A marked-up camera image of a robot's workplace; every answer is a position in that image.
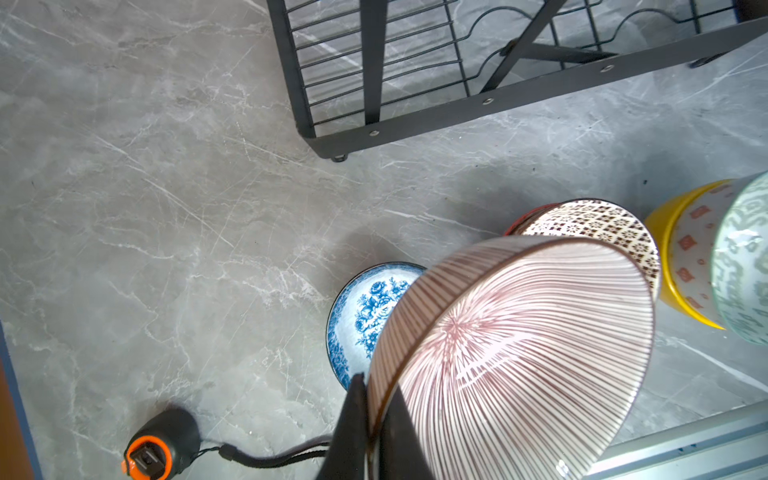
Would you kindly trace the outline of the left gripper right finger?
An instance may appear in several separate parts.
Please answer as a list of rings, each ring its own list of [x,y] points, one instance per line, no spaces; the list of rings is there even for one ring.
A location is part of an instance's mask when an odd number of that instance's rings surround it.
[[[404,395],[397,387],[384,416],[378,437],[377,478],[383,480],[433,480]]]

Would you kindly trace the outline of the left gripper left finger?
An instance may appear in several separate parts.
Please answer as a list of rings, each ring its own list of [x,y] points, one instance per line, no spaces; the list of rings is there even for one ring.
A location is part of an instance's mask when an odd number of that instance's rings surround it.
[[[356,374],[349,383],[342,410],[317,480],[363,480],[368,443],[368,409],[365,377]]]

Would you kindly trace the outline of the pink striped bowl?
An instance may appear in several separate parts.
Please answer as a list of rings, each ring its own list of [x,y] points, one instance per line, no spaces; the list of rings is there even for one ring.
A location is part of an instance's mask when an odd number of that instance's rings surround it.
[[[378,338],[369,445],[402,395],[439,479],[579,479],[646,376],[655,301],[620,248],[505,236],[425,271]]]

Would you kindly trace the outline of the brown dotted bowl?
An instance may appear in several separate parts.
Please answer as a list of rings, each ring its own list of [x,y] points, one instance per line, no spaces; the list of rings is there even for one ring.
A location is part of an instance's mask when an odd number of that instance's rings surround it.
[[[543,205],[520,217],[505,234],[589,237],[610,243],[638,264],[653,298],[659,298],[659,248],[644,223],[618,204],[584,198]]]

